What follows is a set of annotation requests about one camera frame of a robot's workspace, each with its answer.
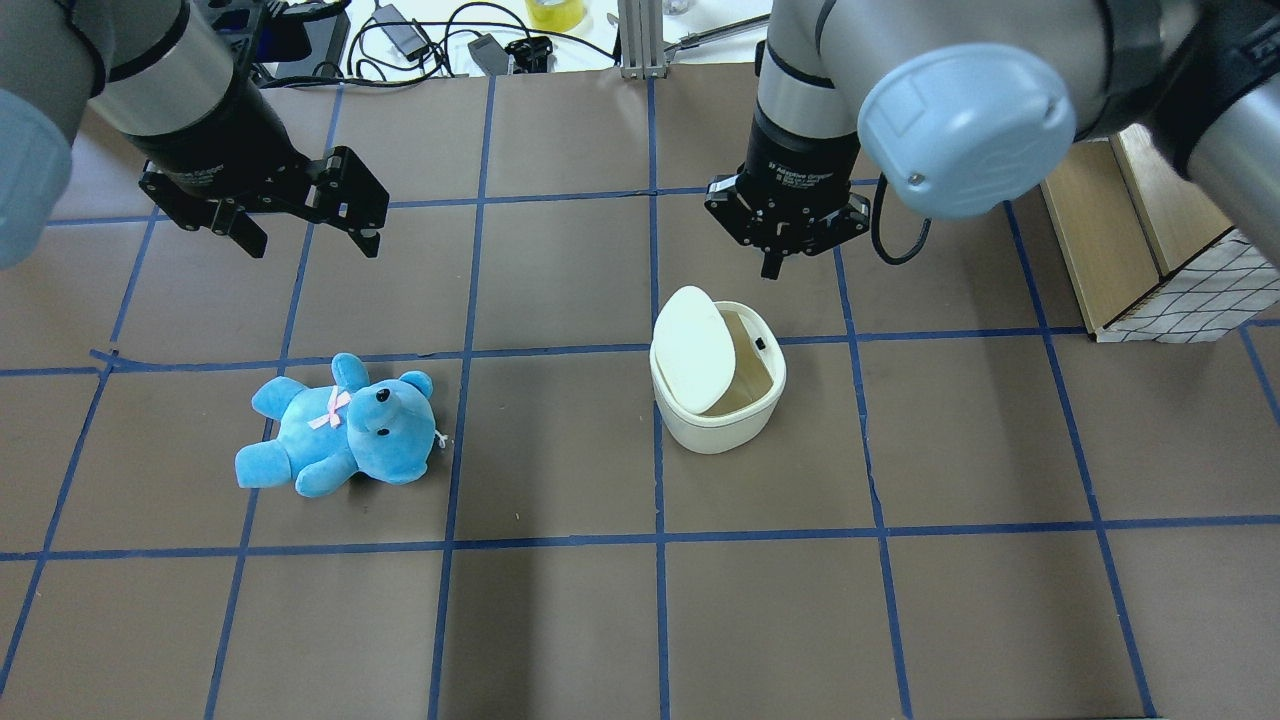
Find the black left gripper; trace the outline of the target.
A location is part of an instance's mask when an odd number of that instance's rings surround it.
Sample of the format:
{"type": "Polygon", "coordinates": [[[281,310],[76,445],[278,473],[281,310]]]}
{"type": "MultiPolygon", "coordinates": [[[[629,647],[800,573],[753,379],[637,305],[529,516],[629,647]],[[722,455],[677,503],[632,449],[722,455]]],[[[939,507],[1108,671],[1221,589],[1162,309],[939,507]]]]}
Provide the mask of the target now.
{"type": "Polygon", "coordinates": [[[137,136],[134,146],[148,161],[138,187],[182,229],[209,229],[261,259],[268,233],[237,201],[255,208],[270,196],[298,205],[294,214],[307,222],[343,231],[365,258],[379,254],[387,188],[351,147],[335,146],[317,160],[298,151],[244,72],[192,126],[137,136]]]}

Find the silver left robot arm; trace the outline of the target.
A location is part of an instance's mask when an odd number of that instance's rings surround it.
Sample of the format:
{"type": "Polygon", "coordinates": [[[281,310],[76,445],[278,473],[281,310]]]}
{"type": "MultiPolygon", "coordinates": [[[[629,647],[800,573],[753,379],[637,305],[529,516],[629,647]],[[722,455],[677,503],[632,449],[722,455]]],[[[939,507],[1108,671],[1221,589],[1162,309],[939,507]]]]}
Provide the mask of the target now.
{"type": "Polygon", "coordinates": [[[329,225],[375,258],[389,195],[346,146],[310,159],[253,67],[310,53],[343,1],[5,1],[3,266],[29,258],[67,191],[87,110],[146,163],[143,193],[186,231],[261,258],[262,213],[329,225]]]}

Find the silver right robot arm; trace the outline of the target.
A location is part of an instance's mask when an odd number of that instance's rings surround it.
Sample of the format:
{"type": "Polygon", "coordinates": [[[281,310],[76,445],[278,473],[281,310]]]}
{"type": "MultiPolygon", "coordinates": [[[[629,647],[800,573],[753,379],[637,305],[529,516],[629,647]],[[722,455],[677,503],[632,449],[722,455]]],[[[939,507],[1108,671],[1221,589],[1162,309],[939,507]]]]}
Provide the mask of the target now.
{"type": "Polygon", "coordinates": [[[979,217],[1138,124],[1277,260],[1275,1],[777,1],[748,154],[705,208],[774,279],[878,234],[861,152],[931,220],[979,217]]]}

